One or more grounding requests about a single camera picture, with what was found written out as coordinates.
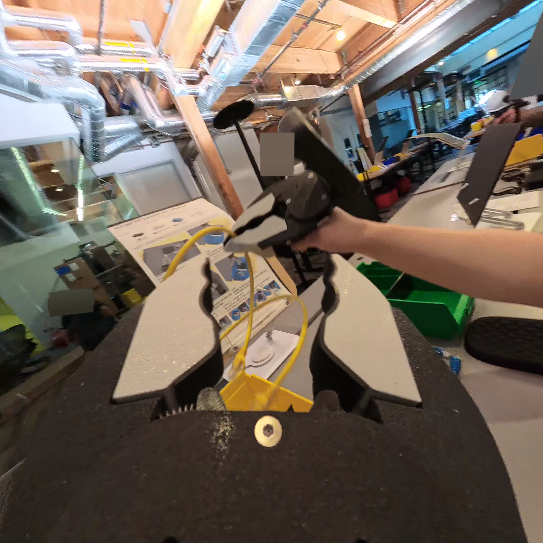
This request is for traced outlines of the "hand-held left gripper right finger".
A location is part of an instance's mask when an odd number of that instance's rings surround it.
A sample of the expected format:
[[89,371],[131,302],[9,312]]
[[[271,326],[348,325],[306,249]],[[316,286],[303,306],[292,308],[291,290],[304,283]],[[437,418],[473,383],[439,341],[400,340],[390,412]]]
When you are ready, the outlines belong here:
[[340,255],[329,255],[322,277],[322,319],[310,354],[313,399],[334,392],[347,413],[375,401],[421,407],[390,303]]

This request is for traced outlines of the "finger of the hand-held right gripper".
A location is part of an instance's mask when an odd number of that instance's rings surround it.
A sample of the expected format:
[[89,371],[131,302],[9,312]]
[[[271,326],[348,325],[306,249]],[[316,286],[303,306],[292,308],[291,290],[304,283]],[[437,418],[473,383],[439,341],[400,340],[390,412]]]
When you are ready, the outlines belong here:
[[272,193],[253,202],[238,218],[234,234],[280,234],[280,217],[275,214],[276,197]]
[[228,253],[253,253],[272,256],[277,247],[288,246],[289,229],[284,217],[276,214],[241,214],[225,237],[223,248]]

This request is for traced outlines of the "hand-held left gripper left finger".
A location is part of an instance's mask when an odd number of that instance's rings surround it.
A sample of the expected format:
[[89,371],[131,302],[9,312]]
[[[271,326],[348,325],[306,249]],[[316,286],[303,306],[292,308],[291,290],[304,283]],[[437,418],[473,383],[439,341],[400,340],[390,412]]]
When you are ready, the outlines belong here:
[[156,401],[152,417],[197,408],[221,381],[221,327],[207,258],[192,258],[147,298],[113,390],[114,404]]

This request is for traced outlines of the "green plastic bin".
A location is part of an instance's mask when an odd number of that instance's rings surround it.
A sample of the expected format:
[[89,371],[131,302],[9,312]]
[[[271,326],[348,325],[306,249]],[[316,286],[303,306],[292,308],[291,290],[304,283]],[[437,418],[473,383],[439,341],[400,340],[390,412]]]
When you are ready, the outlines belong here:
[[381,291],[392,307],[402,310],[423,336],[452,340],[464,332],[473,312],[474,298],[379,262],[361,262],[357,270]]

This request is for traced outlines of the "yellow plastic bin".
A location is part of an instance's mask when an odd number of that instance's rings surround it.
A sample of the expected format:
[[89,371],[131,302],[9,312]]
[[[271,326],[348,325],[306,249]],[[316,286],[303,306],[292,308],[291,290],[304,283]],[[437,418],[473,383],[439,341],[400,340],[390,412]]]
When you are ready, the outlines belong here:
[[308,413],[313,402],[274,383],[242,371],[221,391],[228,411]]

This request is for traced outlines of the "person's right forearm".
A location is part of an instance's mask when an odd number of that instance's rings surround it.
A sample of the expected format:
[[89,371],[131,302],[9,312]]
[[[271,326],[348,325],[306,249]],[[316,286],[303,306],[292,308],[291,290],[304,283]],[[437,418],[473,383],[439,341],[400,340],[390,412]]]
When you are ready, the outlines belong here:
[[542,308],[542,234],[362,224],[359,251],[391,268],[475,298]]

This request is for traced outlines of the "person's right hand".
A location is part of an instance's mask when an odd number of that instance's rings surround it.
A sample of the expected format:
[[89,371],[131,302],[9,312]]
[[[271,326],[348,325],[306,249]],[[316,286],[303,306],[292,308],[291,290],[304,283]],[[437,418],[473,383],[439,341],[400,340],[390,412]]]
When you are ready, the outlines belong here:
[[316,229],[302,240],[292,241],[290,248],[298,253],[319,249],[328,254],[352,254],[362,248],[364,236],[372,226],[372,221],[354,217],[335,207]]

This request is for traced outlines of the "white stand base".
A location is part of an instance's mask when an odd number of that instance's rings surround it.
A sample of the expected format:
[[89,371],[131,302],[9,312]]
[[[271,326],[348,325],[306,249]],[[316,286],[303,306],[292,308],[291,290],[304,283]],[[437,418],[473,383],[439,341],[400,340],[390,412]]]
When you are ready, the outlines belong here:
[[271,377],[294,352],[299,339],[298,335],[276,329],[266,332],[249,345],[245,373],[264,379]]

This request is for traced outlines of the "black round floor stand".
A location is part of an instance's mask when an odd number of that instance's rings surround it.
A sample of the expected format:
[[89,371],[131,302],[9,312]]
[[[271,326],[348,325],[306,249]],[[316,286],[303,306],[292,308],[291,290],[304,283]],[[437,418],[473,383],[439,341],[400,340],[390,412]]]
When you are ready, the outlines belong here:
[[259,166],[257,166],[256,160],[254,158],[254,155],[248,145],[247,139],[245,138],[245,135],[243,133],[243,130],[241,129],[241,121],[247,119],[255,109],[254,102],[248,99],[242,99],[237,102],[231,103],[221,109],[219,111],[214,119],[213,119],[213,127],[216,130],[225,130],[230,127],[234,127],[241,139],[241,143],[245,149],[245,152],[248,156],[248,160],[253,168],[253,171],[256,175],[256,178],[261,186],[262,189],[264,189],[261,173]]

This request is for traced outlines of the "instruction sheet on wooden board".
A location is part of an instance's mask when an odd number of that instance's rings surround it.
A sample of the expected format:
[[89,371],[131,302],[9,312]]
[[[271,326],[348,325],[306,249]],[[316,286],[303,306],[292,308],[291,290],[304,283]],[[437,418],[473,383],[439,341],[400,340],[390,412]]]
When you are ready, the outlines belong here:
[[109,227],[109,231],[150,277],[160,284],[177,253],[193,236],[206,228],[191,246],[176,272],[193,259],[208,261],[212,277],[212,315],[222,329],[246,316],[250,306],[250,274],[243,253],[228,253],[223,247],[234,220],[221,208],[203,198],[164,208]]

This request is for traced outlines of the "cardboard box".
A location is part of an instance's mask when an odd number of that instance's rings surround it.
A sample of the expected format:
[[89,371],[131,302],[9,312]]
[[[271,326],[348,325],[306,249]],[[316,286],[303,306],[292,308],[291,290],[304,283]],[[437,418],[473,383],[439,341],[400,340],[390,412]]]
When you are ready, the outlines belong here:
[[96,302],[101,302],[116,310],[109,293],[82,257],[64,261],[53,269],[68,289],[91,289]]

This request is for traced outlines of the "black mesh pad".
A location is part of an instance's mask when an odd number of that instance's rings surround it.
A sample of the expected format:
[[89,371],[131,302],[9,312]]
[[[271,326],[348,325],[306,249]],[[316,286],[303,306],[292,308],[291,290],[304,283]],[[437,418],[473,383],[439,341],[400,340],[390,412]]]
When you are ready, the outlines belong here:
[[500,368],[542,375],[542,320],[487,316],[471,322],[465,351]]

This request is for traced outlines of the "black flat panel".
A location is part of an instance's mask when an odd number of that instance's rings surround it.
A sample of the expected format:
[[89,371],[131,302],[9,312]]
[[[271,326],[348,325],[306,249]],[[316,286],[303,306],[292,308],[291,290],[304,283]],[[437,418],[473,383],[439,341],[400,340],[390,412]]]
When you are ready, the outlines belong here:
[[521,128],[521,123],[508,123],[485,129],[457,194],[458,204],[471,226],[475,227],[481,219]]

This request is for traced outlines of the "white hard hat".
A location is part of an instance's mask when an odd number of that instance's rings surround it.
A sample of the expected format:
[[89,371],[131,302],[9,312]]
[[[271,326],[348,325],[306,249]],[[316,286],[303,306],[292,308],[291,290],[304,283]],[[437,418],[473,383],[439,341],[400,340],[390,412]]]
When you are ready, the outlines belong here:
[[511,107],[510,94],[505,90],[487,92],[479,101],[479,107],[489,116],[500,116]]

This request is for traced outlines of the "silver flexible duct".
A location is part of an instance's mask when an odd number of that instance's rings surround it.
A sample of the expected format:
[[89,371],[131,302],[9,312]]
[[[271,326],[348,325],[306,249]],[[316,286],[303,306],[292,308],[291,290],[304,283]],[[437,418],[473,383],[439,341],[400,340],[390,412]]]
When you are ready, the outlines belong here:
[[30,103],[78,106],[81,113],[85,157],[91,162],[105,158],[105,100],[90,83],[77,76],[42,71],[34,62],[18,64],[1,59],[1,93]]

